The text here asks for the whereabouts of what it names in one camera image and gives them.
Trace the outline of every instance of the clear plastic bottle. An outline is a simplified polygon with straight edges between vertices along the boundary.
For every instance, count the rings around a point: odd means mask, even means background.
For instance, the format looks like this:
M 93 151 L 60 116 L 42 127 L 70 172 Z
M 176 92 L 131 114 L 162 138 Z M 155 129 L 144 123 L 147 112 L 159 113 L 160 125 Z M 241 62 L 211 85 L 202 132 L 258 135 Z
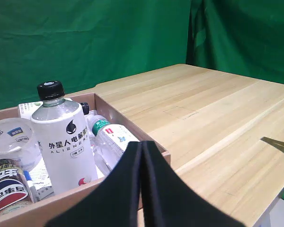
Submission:
M 37 90 L 43 105 L 31 121 L 55 194 L 96 180 L 82 106 L 63 98 L 59 81 L 42 83 Z
M 88 127 L 96 136 L 95 155 L 103 157 L 111 170 L 115 167 L 130 141 L 139 141 L 127 128 L 120 124 L 111 124 L 105 117 L 95 115 L 88 119 Z

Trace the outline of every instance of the table surface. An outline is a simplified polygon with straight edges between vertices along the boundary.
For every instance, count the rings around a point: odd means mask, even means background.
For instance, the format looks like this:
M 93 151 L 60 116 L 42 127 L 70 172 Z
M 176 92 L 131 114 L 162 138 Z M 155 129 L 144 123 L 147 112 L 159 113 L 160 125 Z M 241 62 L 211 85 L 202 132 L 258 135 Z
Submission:
M 258 224 L 284 188 L 284 85 L 179 64 L 77 94 L 90 91 L 163 145 L 191 189 L 245 225 Z

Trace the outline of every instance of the bottle label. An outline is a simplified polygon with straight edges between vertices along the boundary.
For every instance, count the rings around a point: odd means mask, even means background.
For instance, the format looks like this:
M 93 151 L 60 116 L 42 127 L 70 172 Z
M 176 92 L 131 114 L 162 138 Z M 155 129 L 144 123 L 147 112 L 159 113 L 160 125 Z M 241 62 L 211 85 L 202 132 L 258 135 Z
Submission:
M 107 120 L 100 120 L 100 121 L 97 121 L 93 128 L 92 128 L 92 133 L 96 136 L 98 134 L 98 131 L 105 125 L 108 125 L 110 124 Z
M 81 106 L 59 119 L 32 123 L 55 194 L 79 186 L 82 178 L 98 178 Z
M 131 141 L 139 140 L 127 129 L 120 124 L 111 124 L 103 128 L 103 132 L 121 149 L 114 149 L 119 152 L 120 157 L 126 150 L 127 145 Z

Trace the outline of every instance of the green curtain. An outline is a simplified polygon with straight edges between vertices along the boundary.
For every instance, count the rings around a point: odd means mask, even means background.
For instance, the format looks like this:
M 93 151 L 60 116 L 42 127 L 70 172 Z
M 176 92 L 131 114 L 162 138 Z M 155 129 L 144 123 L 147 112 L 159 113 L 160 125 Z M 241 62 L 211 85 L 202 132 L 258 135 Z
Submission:
M 284 0 L 192 0 L 187 63 L 284 83 Z
M 185 63 L 190 0 L 0 0 L 0 109 Z

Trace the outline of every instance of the plastic bottle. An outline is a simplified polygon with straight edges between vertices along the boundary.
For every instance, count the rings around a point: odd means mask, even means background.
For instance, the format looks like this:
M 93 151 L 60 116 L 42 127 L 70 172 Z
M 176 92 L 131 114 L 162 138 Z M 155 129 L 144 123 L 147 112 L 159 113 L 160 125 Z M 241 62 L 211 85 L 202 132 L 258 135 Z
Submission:
M 97 179 L 82 106 L 63 98 L 59 81 L 42 83 L 37 90 L 43 104 L 31 121 L 54 193 Z
M 88 127 L 96 136 L 95 156 L 97 154 L 101 155 L 110 170 L 115 167 L 120 157 L 125 152 L 127 144 L 130 141 L 139 141 L 123 125 L 111 124 L 101 115 L 90 117 L 88 119 Z

